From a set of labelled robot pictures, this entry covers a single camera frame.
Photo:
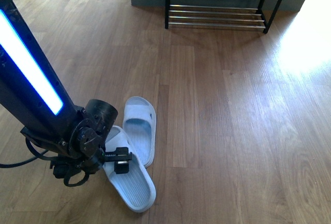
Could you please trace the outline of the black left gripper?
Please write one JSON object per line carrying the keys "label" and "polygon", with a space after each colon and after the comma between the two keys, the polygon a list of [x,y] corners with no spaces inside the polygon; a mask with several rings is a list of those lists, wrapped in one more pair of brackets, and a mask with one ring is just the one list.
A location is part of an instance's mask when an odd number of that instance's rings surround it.
{"label": "black left gripper", "polygon": [[129,162],[132,160],[132,152],[128,147],[117,147],[114,151],[106,152],[105,145],[98,145],[92,157],[82,155],[80,158],[65,156],[62,150],[55,150],[58,156],[53,160],[53,175],[57,179],[70,180],[72,176],[84,172],[83,180],[88,180],[91,174],[95,174],[105,166],[113,165],[116,174],[129,172]]}

